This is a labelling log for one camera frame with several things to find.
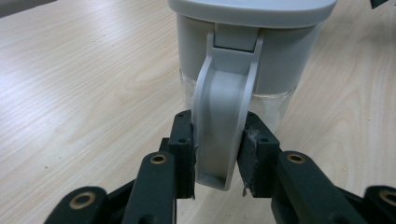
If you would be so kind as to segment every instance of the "hole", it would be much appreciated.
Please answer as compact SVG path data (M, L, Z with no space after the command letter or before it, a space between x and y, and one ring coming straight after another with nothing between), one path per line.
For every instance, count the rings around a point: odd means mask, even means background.
M387 189L379 191L379 197L386 203L396 206L396 192Z
M88 207L90 204L92 204L95 201L96 195L91 192L83 192L78 195L76 195L69 203L69 206L72 209L82 209L85 207Z
M151 157L150 161L151 161L151 163L154 163L154 164L161 164L161 163L166 162L166 157L161 154L155 155L155 156Z
M270 140L268 138L262 138L260 139L261 142L269 142Z
M289 161L292 161L294 163L304 163L305 162L305 158L304 157L302 157L302 156L300 156L298 154L295 154L295 153L288 154L287 158L288 158Z
M138 224L155 224L157 223L157 218L154 215L144 215L139 218Z

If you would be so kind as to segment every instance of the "black mechanical arm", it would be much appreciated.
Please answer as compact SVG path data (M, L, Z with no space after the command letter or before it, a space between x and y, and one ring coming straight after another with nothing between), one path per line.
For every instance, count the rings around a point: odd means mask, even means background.
M194 198L190 110L175 116L170 138L142 161L137 178L107 194L97 187L66 195L46 223L176 223L177 199ZM396 189L369 187L361 198L337 188L305 154L279 141L248 113L239 172L254 198L272 198L276 223L396 223Z

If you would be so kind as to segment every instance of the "light wood grain surface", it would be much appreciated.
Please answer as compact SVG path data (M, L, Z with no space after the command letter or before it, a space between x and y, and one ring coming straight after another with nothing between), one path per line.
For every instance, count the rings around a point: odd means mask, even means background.
M166 1L59 0L0 19L0 223L135 178L183 110ZM362 195L396 186L396 7L340 0L276 136ZM269 200L196 185L178 223L274 223Z

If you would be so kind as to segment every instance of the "wooden table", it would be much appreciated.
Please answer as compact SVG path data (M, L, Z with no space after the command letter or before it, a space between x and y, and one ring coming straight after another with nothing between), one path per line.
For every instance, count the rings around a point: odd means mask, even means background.
M59 0L0 20L0 223L136 177L183 110L166 1ZM340 0L276 136L362 195L396 186L396 7ZM178 223L274 223L269 200L196 185Z

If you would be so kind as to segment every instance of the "gray lid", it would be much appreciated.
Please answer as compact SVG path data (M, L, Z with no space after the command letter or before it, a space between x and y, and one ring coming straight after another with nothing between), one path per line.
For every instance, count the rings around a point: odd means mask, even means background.
M168 0L176 13L201 21L299 28L325 21L336 0Z

